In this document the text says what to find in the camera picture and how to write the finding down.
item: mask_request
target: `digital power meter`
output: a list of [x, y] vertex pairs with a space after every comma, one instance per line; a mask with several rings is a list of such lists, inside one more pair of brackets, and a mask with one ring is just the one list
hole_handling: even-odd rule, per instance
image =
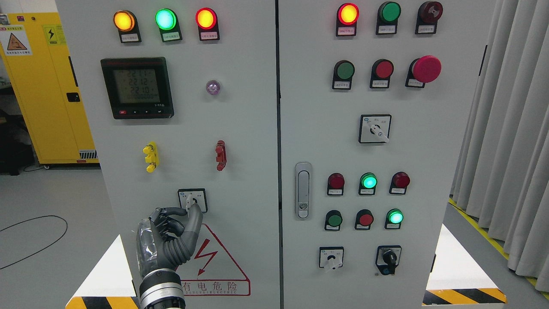
[[166, 58], [109, 58], [101, 67], [114, 119], [173, 116]]

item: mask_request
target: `robotic hand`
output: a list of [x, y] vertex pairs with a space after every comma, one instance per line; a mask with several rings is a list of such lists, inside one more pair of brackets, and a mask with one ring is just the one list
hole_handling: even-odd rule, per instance
[[[169, 217], [187, 214], [187, 226]], [[175, 270], [191, 259], [202, 217], [200, 207], [189, 195], [185, 209], [157, 208], [148, 219], [141, 220], [137, 232], [137, 260], [143, 278], [139, 286], [141, 309], [185, 308], [181, 278]]]

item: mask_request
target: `green indicator light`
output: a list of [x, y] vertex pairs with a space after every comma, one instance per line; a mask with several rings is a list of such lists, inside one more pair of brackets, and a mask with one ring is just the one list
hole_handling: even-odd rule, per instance
[[367, 189], [371, 189], [377, 185], [376, 176], [372, 173], [367, 173], [364, 176], [362, 176], [362, 179], [360, 182], [362, 186]]
[[396, 2], [387, 3], [381, 12], [381, 18], [386, 23], [392, 23], [400, 16], [400, 5]]
[[389, 219], [389, 222], [393, 224], [399, 224], [404, 219], [404, 215], [400, 210], [393, 209], [387, 214], [387, 218]]
[[162, 30], [172, 30], [177, 23], [175, 13], [170, 9], [158, 10], [155, 16], [156, 24]]
[[338, 76], [341, 79], [349, 79], [355, 73], [355, 68], [349, 62], [341, 63], [338, 66]]
[[342, 223], [342, 218], [340, 216], [331, 216], [328, 218], [328, 224], [331, 226], [331, 227], [338, 227], [341, 225]]

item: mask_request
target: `white curtain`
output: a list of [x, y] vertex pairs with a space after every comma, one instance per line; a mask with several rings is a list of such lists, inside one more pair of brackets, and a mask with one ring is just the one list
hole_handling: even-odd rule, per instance
[[549, 0], [500, 0], [452, 188], [549, 291]]

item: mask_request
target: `electric shock warning sign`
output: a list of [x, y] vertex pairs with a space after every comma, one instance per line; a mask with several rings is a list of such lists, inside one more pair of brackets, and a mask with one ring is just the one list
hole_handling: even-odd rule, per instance
[[67, 45], [65, 32], [61, 25], [43, 25], [44, 35], [48, 45]]
[[30, 56], [31, 45], [21, 25], [0, 26], [0, 43], [6, 56]]
[[250, 279], [206, 224], [196, 254], [178, 269], [185, 296], [249, 296]]

